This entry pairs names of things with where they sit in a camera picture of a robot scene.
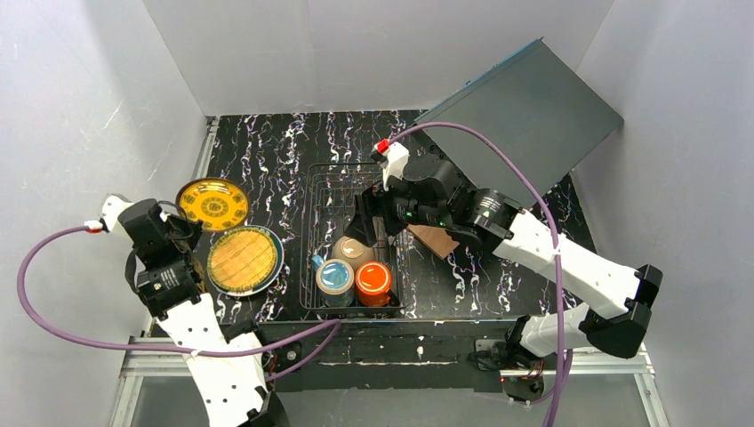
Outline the yellow patterned plate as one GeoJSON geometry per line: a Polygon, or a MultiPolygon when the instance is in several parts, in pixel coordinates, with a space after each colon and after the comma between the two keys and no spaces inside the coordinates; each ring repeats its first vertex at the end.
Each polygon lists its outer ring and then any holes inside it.
{"type": "Polygon", "coordinates": [[[222,178],[202,178],[185,184],[175,198],[192,221],[201,221],[206,231],[218,232],[241,226],[250,213],[246,193],[222,178]]]}

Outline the beige ceramic bowl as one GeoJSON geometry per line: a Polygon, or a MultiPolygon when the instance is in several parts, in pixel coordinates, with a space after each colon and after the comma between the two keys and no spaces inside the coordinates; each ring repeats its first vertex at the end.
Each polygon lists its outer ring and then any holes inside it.
{"type": "Polygon", "coordinates": [[[353,270],[358,270],[367,262],[377,260],[373,248],[364,246],[354,238],[345,236],[339,238],[334,243],[332,257],[346,262],[353,270]]]}

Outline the orange ceramic mug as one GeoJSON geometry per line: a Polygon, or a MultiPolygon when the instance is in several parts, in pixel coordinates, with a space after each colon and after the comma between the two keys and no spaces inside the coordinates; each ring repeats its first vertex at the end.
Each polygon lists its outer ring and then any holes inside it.
{"type": "Polygon", "coordinates": [[[381,262],[366,262],[356,272],[357,299],[366,307],[397,307],[399,300],[392,290],[392,273],[381,262]]]}

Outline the blue butterfly mug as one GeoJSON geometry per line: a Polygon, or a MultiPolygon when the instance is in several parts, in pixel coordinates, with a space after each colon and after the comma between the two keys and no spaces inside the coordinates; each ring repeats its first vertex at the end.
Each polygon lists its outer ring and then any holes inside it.
{"type": "Polygon", "coordinates": [[[355,273],[348,263],[337,258],[325,260],[315,254],[311,257],[311,264],[325,307],[345,308],[355,301],[355,273]]]}

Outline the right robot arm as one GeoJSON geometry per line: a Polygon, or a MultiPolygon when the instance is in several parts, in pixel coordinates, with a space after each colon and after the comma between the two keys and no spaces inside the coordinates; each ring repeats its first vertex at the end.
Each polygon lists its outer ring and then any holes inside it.
{"type": "Polygon", "coordinates": [[[409,225],[443,230],[452,240],[518,263],[556,279],[580,299],[564,314],[564,346],[594,347],[621,359],[636,356],[652,317],[662,272],[651,264],[639,268],[609,261],[561,235],[520,209],[501,193],[463,181],[454,165],[434,156],[401,159],[399,178],[383,164],[382,178],[355,196],[355,213],[344,231],[364,246],[378,243],[374,219],[394,237],[409,225]]]}

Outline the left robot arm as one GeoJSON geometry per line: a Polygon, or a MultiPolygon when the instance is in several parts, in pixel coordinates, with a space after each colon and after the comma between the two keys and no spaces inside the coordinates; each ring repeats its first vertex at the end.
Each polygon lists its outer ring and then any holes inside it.
{"type": "Polygon", "coordinates": [[[211,426],[287,426],[252,331],[228,338],[193,255],[201,227],[164,213],[154,198],[126,203],[116,223],[132,240],[125,278],[157,324],[181,348],[211,426]]]}

